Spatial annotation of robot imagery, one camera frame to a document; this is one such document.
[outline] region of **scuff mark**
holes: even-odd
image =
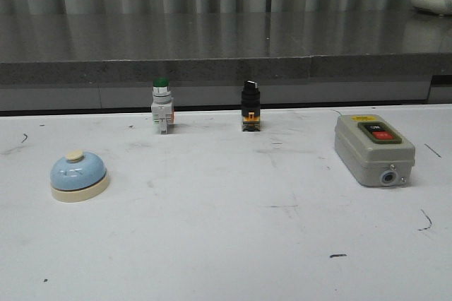
[[[148,142],[131,142],[127,144],[126,151],[132,151],[134,149],[140,149],[140,148],[151,148],[152,145]]]
[[[293,148],[271,148],[271,149],[256,149],[256,153],[259,154],[282,154],[282,153],[295,153],[295,154],[311,154],[313,153],[310,150],[299,150],[299,149],[293,149]]]
[[[14,148],[12,148],[12,149],[9,149],[9,150],[7,150],[7,151],[4,151],[4,152],[1,153],[1,154],[6,156],[6,155],[11,155],[11,154],[13,154],[13,153],[19,153],[20,150],[21,150],[22,148],[25,148],[25,146],[14,147]]]
[[[276,165],[276,161],[273,159],[273,156],[269,154],[268,157],[270,158],[270,163],[271,163],[272,167],[277,169],[278,166]]]
[[[264,206],[265,208],[296,208],[298,207],[297,204],[293,204],[291,206]]]
[[[333,259],[335,257],[344,257],[344,256],[347,256],[347,254],[331,254],[330,259]]]
[[[292,216],[292,214],[290,213],[290,209],[284,208],[283,210],[284,210],[285,215],[287,215],[287,217],[288,217],[290,220],[293,220],[293,219],[294,219],[293,216]]]
[[[430,229],[433,226],[433,222],[432,222],[431,218],[427,215],[427,213],[425,213],[423,209],[421,209],[421,212],[425,215],[425,217],[429,221],[429,225],[427,227],[425,227],[425,228],[418,229],[420,232],[423,231],[423,230]]]
[[[305,134],[305,130],[300,130],[300,129],[296,129],[296,128],[287,128],[287,130],[295,131],[295,132],[301,133],[301,134]]]
[[[294,200],[295,203],[298,202],[298,200],[297,200],[297,195],[295,195],[294,192],[292,192],[292,199]],[[298,208],[294,208],[294,211],[295,211],[295,213],[297,214],[297,216],[299,217],[299,214],[298,214]]]
[[[439,155],[435,150],[433,150],[433,148],[431,146],[429,146],[428,144],[424,143],[424,146],[426,146],[428,149],[433,151],[436,154],[436,156],[438,156],[439,158],[441,157],[441,155]]]

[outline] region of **black mark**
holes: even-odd
[[[432,147],[430,147],[428,144],[424,143],[424,146],[426,146],[428,149],[433,151],[436,154],[436,156],[438,156],[439,158],[441,157],[441,155],[439,155],[435,150],[433,150]]]
[[[422,209],[421,209],[421,212],[425,215],[425,217],[429,221],[429,225],[427,227],[425,227],[425,228],[418,229],[420,232],[423,231],[423,230],[430,229],[433,226],[433,222],[432,222],[431,218],[429,218],[429,216]]]
[[[347,256],[347,254],[331,254],[330,259],[332,259],[334,257],[344,257],[344,256]]]
[[[297,204],[291,205],[291,206],[265,206],[266,208],[296,208],[298,207]]]
[[[339,112],[339,111],[337,111],[337,110],[335,110],[335,109],[330,109],[330,110],[332,110],[332,111],[334,111],[334,112],[337,112],[340,116],[342,116],[342,113],[341,113],[341,112]]]

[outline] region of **white table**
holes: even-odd
[[[237,111],[168,135],[149,114],[0,118],[0,300],[450,300],[452,106],[335,110],[264,110],[255,133]],[[338,112],[414,143],[408,187],[355,181]],[[74,148],[112,181],[62,203],[49,171]]]

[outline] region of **gray countertop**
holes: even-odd
[[[0,16],[0,84],[375,81],[452,71],[452,19],[414,11]]]
[[[415,11],[0,16],[3,111],[148,107],[160,76],[179,106],[247,79],[263,103],[433,102],[451,74],[452,18]]]

